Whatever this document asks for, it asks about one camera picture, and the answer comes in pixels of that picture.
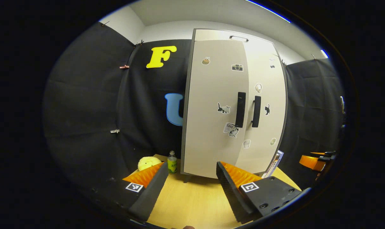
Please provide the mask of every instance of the ceiling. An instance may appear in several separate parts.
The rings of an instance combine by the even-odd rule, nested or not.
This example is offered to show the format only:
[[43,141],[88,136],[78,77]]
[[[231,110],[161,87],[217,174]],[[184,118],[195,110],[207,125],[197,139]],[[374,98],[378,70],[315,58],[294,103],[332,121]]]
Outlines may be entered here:
[[141,0],[130,5],[145,26],[184,20],[213,21],[247,28],[288,46],[305,59],[324,58],[304,32],[245,0]]

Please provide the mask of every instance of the plush toy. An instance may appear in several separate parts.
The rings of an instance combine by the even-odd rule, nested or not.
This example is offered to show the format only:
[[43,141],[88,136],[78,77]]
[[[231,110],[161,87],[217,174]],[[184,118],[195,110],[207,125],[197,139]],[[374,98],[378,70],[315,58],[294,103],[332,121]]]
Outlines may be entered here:
[[145,156],[140,159],[139,163],[137,164],[137,168],[139,169],[139,171],[142,171],[153,165],[160,164],[161,162],[162,161],[160,161],[160,159],[155,158],[153,156]]

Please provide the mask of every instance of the book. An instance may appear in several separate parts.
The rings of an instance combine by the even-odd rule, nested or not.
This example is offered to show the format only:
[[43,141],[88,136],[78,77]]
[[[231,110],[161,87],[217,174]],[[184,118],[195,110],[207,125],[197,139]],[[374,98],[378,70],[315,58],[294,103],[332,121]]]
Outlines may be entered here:
[[282,151],[280,151],[280,150],[277,151],[277,154],[275,155],[271,166],[262,175],[262,178],[270,177],[273,174],[274,170],[276,169],[277,165],[279,164],[280,160],[282,159],[283,154],[284,153]]

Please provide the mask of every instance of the wooden table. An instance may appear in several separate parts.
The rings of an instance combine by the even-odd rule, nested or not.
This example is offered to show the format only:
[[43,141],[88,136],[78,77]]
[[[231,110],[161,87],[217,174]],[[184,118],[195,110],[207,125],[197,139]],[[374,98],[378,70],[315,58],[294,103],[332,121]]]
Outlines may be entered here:
[[[161,161],[167,160],[167,157],[162,155],[154,157]],[[147,220],[148,223],[169,229],[182,229],[186,225],[195,229],[232,229],[242,225],[236,221],[217,179],[193,176],[190,181],[184,183],[185,175],[179,173],[179,168],[178,159],[178,172],[168,175]],[[276,168],[272,175],[301,190],[279,168]]]

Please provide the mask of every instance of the yellow letter f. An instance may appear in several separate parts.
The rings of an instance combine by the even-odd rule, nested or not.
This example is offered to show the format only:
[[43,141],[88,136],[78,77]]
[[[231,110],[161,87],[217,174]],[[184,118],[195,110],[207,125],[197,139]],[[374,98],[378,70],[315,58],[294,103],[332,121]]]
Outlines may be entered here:
[[155,47],[151,49],[153,51],[153,54],[151,55],[150,63],[146,65],[146,68],[161,68],[163,67],[163,63],[161,62],[162,58],[163,61],[167,61],[168,58],[170,58],[170,52],[164,50],[170,50],[171,52],[177,51],[176,46],[164,46],[164,47]]

